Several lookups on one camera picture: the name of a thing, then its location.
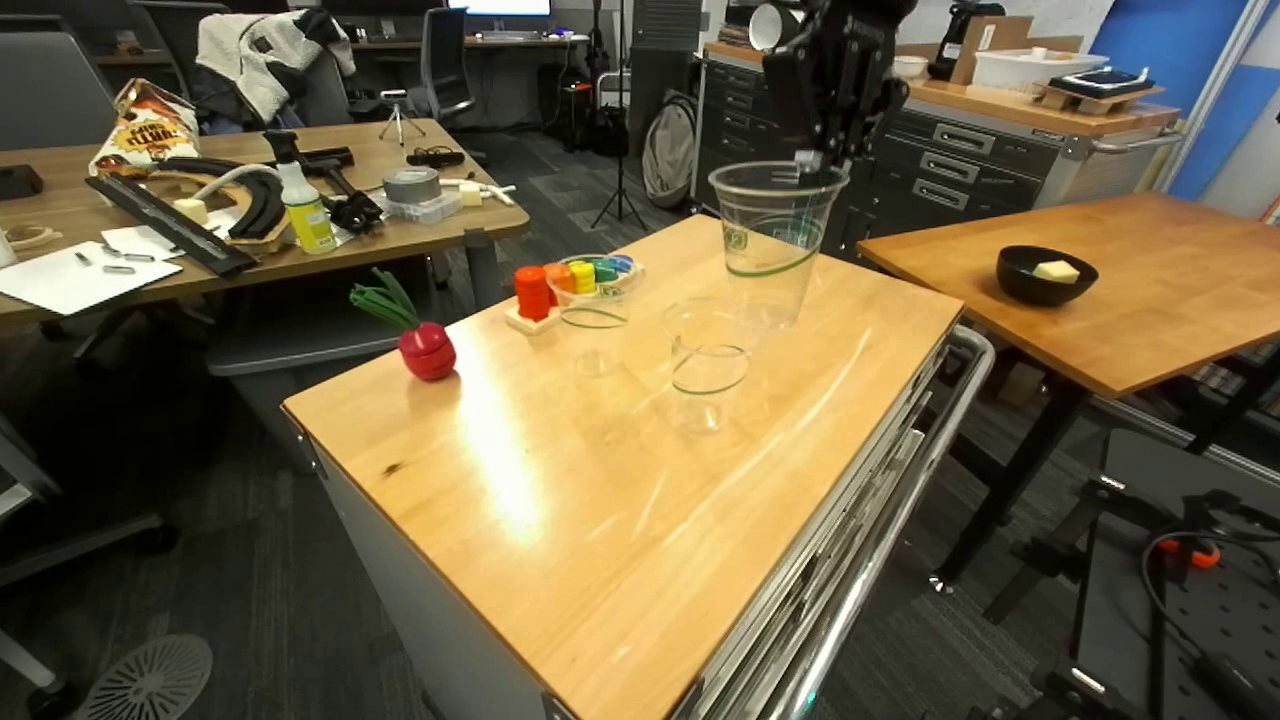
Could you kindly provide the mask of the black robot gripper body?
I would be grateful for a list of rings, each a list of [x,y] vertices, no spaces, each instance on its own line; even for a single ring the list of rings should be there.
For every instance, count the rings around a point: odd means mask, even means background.
[[[846,164],[905,100],[890,78],[899,14],[765,14],[758,63],[774,130]]]

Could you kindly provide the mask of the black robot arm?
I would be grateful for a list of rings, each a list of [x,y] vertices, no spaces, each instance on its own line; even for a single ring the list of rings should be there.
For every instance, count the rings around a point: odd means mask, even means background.
[[[804,164],[844,170],[868,151],[908,85],[890,74],[916,0],[765,0],[747,16],[774,130]]]

